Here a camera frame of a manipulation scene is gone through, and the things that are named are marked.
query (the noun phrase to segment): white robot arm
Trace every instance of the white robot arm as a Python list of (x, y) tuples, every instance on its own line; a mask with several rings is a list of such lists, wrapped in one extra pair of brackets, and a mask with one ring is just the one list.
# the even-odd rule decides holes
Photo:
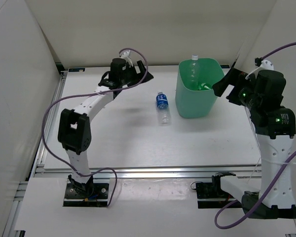
[(87, 149), (91, 143), (92, 119), (109, 102), (113, 101), (120, 91), (101, 94), (103, 91), (115, 90), (124, 86), (133, 86), (139, 82), (144, 83), (153, 78), (147, 72), (141, 61), (137, 62), (140, 72), (137, 73), (129, 52), (124, 52), (120, 58), (114, 58), (110, 71), (104, 73), (94, 95), (88, 97), (83, 103), (72, 110), (64, 109), (61, 112), (58, 141), (66, 150), (70, 164), (75, 168), (69, 175), (73, 189), (83, 198), (96, 194), (93, 177), (88, 165)]
[[(98, 86), (95, 92), (102, 92), (109, 90), (109, 88), (105, 86)], [(109, 92), (106, 94), (99, 94), (95, 96), (91, 96), (87, 98), (83, 103), (78, 105), (74, 108), (74, 112), (80, 115), (86, 115), (89, 117), (89, 121), (91, 123), (92, 119), (95, 117), (95, 115), (98, 114), (98, 112), (104, 108), (105, 105), (107, 105), (109, 102), (113, 101), (113, 92)], [(85, 140), (85, 144), (90, 144), (91, 139)], [(70, 164), (76, 168), (77, 172), (80, 174), (91, 174), (89, 163), (88, 163), (88, 155), (87, 151), (81, 152), (80, 154), (77, 154), (75, 151), (72, 150), (66, 150)], [(76, 171), (73, 171), (71, 178), (75, 180), (78, 183), (87, 183), (87, 181), (90, 179), (90, 177), (81, 177), (77, 174)]]
[[(218, 173), (212, 179), (218, 192), (232, 195), (247, 213), (291, 154), (296, 133), (295, 115), (292, 110), (281, 106), (286, 80), (283, 74), (274, 71), (273, 64), (267, 60), (261, 61), (260, 66), (249, 74), (231, 68), (221, 81), (213, 85), (215, 95), (222, 96), (228, 85), (234, 88), (227, 99), (233, 104), (245, 106), (255, 127), (262, 160), (261, 189), (251, 187), (232, 173)], [(290, 165), (250, 218), (296, 219)]]

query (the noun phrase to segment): clear plastic bottle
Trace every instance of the clear plastic bottle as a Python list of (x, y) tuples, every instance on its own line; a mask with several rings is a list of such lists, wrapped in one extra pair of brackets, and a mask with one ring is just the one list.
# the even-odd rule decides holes
[(212, 90), (212, 86), (208, 83), (199, 83), (198, 90)]
[(190, 90), (198, 90), (201, 65), (198, 62), (197, 55), (192, 55), (192, 59), (190, 60), (190, 64), (187, 70), (188, 80), (186, 81), (185, 86)]
[(159, 124), (161, 126), (169, 125), (171, 122), (171, 117), (170, 117), (170, 110), (169, 110), (167, 96), (163, 94), (162, 91), (159, 91), (156, 97), (156, 101), (157, 101)]

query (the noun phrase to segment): white enclosure wall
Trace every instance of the white enclosure wall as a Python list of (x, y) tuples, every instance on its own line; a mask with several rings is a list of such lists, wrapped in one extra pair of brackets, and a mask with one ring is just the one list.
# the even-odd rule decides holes
[(65, 68), (109, 65), (123, 47), (151, 65), (193, 53), (245, 58), (276, 0), (27, 0)]
[(29, 173), (58, 72), (23, 0), (0, 1), (0, 236)]
[[(293, 41), (296, 41), (296, 0), (278, 0), (242, 69), (250, 71), (254, 68), (255, 57), (262, 57)], [(282, 104), (292, 109), (296, 115), (296, 46), (270, 56), (269, 60), (274, 63), (274, 69), (282, 72), (287, 80)], [(293, 190), (296, 198), (296, 166), (293, 168)]]

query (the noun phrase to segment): bottle cap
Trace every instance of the bottle cap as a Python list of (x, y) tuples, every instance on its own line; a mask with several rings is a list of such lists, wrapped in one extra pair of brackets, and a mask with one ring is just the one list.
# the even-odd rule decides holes
[(193, 54), (193, 55), (192, 55), (192, 60), (198, 60), (198, 55)]

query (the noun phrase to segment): white tabletop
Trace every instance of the white tabletop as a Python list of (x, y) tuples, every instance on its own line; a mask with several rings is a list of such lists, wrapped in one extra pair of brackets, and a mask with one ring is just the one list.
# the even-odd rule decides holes
[[(86, 68), (68, 73), (63, 95), (95, 90), (108, 68)], [(91, 123), (89, 166), (165, 167), (255, 164), (259, 149), (243, 107), (222, 98), (204, 118), (184, 119), (175, 105), (178, 66), (149, 67), (154, 79), (121, 92)], [(158, 125), (155, 98), (158, 90), (168, 97), (172, 124)], [(57, 141), (60, 112), (85, 98), (61, 102), (55, 126), (48, 137), (50, 148), (69, 160)], [(67, 168), (50, 154), (45, 168)]]
[[(191, 182), (119, 179), (112, 206), (95, 208), (63, 207), (65, 178), (31, 178), (15, 229), (25, 230), (25, 237), (284, 237), (296, 233), (294, 220), (285, 219), (247, 219), (235, 228), (220, 230), (214, 225), (217, 209), (197, 209)], [(218, 222), (229, 225), (243, 215), (239, 208), (227, 209)]]

